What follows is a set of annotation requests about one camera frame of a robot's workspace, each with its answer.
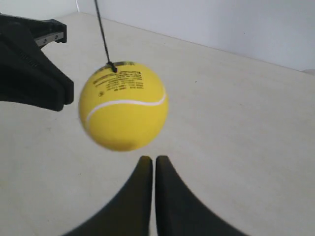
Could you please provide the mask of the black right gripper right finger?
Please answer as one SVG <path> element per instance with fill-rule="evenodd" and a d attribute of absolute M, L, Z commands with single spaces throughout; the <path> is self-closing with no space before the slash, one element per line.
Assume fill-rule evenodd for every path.
<path fill-rule="evenodd" d="M 209 210 L 186 186 L 168 156 L 156 159 L 159 236 L 244 236 Z"/>

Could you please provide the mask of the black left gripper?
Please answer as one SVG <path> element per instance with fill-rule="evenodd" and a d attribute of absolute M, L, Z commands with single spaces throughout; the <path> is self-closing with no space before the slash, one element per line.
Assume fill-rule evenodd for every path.
<path fill-rule="evenodd" d="M 0 14 L 0 25 L 19 23 L 30 30 L 39 48 L 66 43 L 67 26 L 55 19 L 38 20 Z M 61 111 L 74 101 L 74 82 L 36 46 L 28 55 L 12 43 L 0 44 L 0 100 Z"/>

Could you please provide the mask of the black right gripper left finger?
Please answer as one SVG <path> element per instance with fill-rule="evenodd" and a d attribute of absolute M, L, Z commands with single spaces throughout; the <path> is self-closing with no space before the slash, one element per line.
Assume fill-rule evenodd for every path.
<path fill-rule="evenodd" d="M 124 186 L 97 214 L 67 236 L 148 236 L 153 162 L 141 156 Z"/>

